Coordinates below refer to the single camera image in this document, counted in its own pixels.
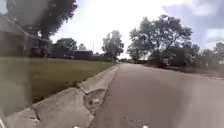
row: tree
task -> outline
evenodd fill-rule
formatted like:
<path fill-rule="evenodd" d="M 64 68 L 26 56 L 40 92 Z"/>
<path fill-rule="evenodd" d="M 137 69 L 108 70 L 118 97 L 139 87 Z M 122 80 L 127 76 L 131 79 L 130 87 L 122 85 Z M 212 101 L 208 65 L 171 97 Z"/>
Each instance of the tree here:
<path fill-rule="evenodd" d="M 182 26 L 180 20 L 168 15 L 161 15 L 158 20 L 149 21 L 143 18 L 139 29 L 133 30 L 132 43 L 135 40 L 144 51 L 153 53 L 153 57 L 160 62 L 161 54 L 171 46 L 179 45 L 190 41 L 192 31 L 190 28 Z"/>
<path fill-rule="evenodd" d="M 105 56 L 114 60 L 123 52 L 124 44 L 121 40 L 121 34 L 118 30 L 114 30 L 107 34 L 103 39 L 102 50 L 105 52 Z"/>
<path fill-rule="evenodd" d="M 55 57 L 71 56 L 77 49 L 76 44 L 72 38 L 61 38 L 54 44 L 52 54 Z"/>
<path fill-rule="evenodd" d="M 79 49 L 79 50 L 82 50 L 82 51 L 85 51 L 85 50 L 86 50 L 86 46 L 85 46 L 84 44 L 80 44 L 80 45 L 78 46 L 78 49 Z"/>
<path fill-rule="evenodd" d="M 148 53 L 151 45 L 146 43 L 146 36 L 139 34 L 136 28 L 130 32 L 130 38 L 132 43 L 128 46 L 127 53 L 135 62 L 138 62 Z"/>
<path fill-rule="evenodd" d="M 46 2 L 42 2 L 43 6 L 47 4 L 46 8 L 35 7 L 37 6 L 35 5 L 36 2 L 36 0 L 17 0 L 16 3 L 13 3 L 10 0 L 7 3 L 8 16 L 26 32 L 36 36 L 40 33 L 41 37 L 46 39 L 55 34 L 64 21 L 72 18 L 75 9 L 78 7 L 76 0 L 47 0 Z M 36 20 L 32 23 L 27 24 L 24 22 L 31 17 L 30 15 L 34 11 L 40 12 L 41 15 L 38 15 L 38 18 L 35 18 Z"/>
<path fill-rule="evenodd" d="M 214 51 L 216 53 L 216 57 L 218 61 L 224 61 L 224 43 L 218 42 L 214 47 Z"/>
<path fill-rule="evenodd" d="M 216 66 L 215 53 L 213 50 L 204 49 L 200 57 L 202 67 L 214 68 Z"/>

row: road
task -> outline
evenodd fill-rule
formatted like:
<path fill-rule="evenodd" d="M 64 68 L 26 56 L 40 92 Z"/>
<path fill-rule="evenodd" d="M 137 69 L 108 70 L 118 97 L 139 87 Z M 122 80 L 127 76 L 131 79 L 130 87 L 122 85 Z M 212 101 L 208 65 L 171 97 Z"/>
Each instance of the road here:
<path fill-rule="evenodd" d="M 223 128 L 223 120 L 224 81 L 123 64 L 90 128 Z"/>

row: tree canopy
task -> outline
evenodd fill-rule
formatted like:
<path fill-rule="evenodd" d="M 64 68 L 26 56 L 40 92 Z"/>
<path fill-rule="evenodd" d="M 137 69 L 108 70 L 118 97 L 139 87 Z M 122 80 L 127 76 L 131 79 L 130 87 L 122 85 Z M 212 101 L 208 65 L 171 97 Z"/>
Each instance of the tree canopy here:
<path fill-rule="evenodd" d="M 38 18 L 32 24 L 24 24 L 22 21 L 31 18 L 30 15 L 32 14 L 27 13 L 27 9 L 35 8 L 29 11 L 37 11 L 37 8 L 34 7 L 37 6 L 35 2 L 35 0 L 18 0 L 15 4 L 8 2 L 8 15 L 11 19 L 16 19 L 17 25 L 22 27 L 26 32 L 32 33 L 33 35 L 38 35 L 39 33 L 41 37 L 46 39 L 55 34 L 64 21 L 72 18 L 74 11 L 78 7 L 76 0 L 47 0 L 42 2 L 43 6 L 47 4 L 44 10 L 42 7 L 39 7 L 38 11 L 42 9 L 41 15 L 38 15 Z"/>
<path fill-rule="evenodd" d="M 85 51 L 86 50 L 86 46 L 82 43 L 78 46 L 78 50 L 82 50 Z"/>
<path fill-rule="evenodd" d="M 52 54 L 55 57 L 71 56 L 77 49 L 76 44 L 72 38 L 61 38 L 54 44 Z"/>
<path fill-rule="evenodd" d="M 103 39 L 102 50 L 110 59 L 115 59 L 123 52 L 124 44 L 121 40 L 121 34 L 118 30 L 114 30 L 107 34 Z"/>
<path fill-rule="evenodd" d="M 158 20 L 150 21 L 145 17 L 141 21 L 140 27 L 130 32 L 132 44 L 128 51 L 134 47 L 141 51 L 138 52 L 140 57 L 151 52 L 155 58 L 160 60 L 161 54 L 171 46 L 189 42 L 191 34 L 192 30 L 182 26 L 177 18 L 161 15 Z"/>

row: yard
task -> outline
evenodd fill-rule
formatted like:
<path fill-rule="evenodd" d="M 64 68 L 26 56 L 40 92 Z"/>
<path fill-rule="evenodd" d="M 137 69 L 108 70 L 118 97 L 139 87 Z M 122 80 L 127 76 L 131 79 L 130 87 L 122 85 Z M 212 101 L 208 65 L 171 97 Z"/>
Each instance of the yard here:
<path fill-rule="evenodd" d="M 34 102 L 40 101 L 67 88 L 66 82 L 81 82 L 112 65 L 81 60 L 32 60 L 29 68 L 32 99 Z"/>
<path fill-rule="evenodd" d="M 96 75 L 113 63 L 66 59 L 0 58 L 0 109 L 24 109 L 71 84 Z"/>

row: sky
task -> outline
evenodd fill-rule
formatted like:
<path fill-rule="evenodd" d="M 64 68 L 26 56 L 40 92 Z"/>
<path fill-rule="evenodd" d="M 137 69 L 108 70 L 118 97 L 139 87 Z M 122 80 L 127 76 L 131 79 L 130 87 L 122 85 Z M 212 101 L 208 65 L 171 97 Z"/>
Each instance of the sky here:
<path fill-rule="evenodd" d="M 157 19 L 168 14 L 181 19 L 193 29 L 192 42 L 204 48 L 213 48 L 224 39 L 224 2 L 222 0 L 77 0 L 78 9 L 68 22 L 51 37 L 72 37 L 87 49 L 102 53 L 103 38 L 112 30 L 119 30 L 124 53 L 130 45 L 129 32 L 138 27 L 143 17 Z"/>

